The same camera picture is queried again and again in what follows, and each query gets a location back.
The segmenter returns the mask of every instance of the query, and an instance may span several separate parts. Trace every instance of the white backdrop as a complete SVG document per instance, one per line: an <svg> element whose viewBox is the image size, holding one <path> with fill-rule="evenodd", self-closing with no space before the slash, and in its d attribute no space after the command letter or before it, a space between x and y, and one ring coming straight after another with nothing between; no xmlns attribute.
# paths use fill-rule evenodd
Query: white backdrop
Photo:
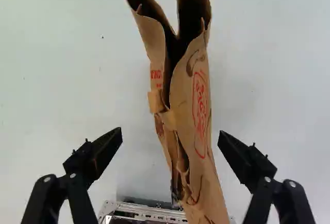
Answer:
<svg viewBox="0 0 330 224"><path fill-rule="evenodd" d="M176 0L157 1L176 29ZM211 4L212 142L229 214L241 223L250 194L216 148L219 129L256 142L276 179L300 182L317 223L328 223L330 1ZM84 138L116 126L124 143L90 188L95 211L116 195L170 200L148 65L125 0L0 0L3 223L20 222L38 177L62 175ZM72 223L67 203L60 223Z"/></svg>

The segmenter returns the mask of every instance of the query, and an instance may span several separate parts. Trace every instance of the silver metal base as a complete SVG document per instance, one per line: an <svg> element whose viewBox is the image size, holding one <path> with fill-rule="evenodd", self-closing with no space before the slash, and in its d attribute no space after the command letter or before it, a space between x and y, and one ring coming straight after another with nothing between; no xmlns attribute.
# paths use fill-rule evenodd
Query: silver metal base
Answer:
<svg viewBox="0 0 330 224"><path fill-rule="evenodd" d="M147 205L105 201L99 214L99 224L188 224L183 210L162 209L160 204L157 207ZM230 217L230 224L236 224L233 217Z"/></svg>

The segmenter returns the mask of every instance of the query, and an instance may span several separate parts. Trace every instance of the screw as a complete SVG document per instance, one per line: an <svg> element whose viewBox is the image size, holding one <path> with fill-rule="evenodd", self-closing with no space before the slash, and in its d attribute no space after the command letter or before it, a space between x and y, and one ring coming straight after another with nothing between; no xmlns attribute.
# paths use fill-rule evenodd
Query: screw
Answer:
<svg viewBox="0 0 330 224"><path fill-rule="evenodd" d="M295 183L293 181L290 181L289 184L291 185L291 187L295 188Z"/></svg>
<svg viewBox="0 0 330 224"><path fill-rule="evenodd" d="M51 177L47 177L43 180L44 183L47 183L49 180L51 180Z"/></svg>

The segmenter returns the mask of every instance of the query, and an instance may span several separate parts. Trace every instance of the paper bag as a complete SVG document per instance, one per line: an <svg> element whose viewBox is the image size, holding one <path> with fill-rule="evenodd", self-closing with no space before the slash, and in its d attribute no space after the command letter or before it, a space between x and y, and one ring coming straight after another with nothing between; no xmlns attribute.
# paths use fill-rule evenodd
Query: paper bag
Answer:
<svg viewBox="0 0 330 224"><path fill-rule="evenodd" d="M155 0L127 0L150 59L148 101L188 222L229 223L211 149L209 0L177 0L176 35Z"/></svg>

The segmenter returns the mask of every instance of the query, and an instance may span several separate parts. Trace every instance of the red logo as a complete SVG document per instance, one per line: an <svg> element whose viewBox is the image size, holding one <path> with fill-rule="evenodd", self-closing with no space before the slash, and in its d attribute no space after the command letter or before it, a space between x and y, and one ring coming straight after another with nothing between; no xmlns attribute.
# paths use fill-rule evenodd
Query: red logo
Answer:
<svg viewBox="0 0 330 224"><path fill-rule="evenodd" d="M150 78L161 78L161 71L160 70L150 70Z"/></svg>
<svg viewBox="0 0 330 224"><path fill-rule="evenodd" d="M206 136L207 136L207 120L208 120L208 89L206 81L198 72L193 76L192 91L192 116L195 124L194 147L196 153L205 158Z"/></svg>

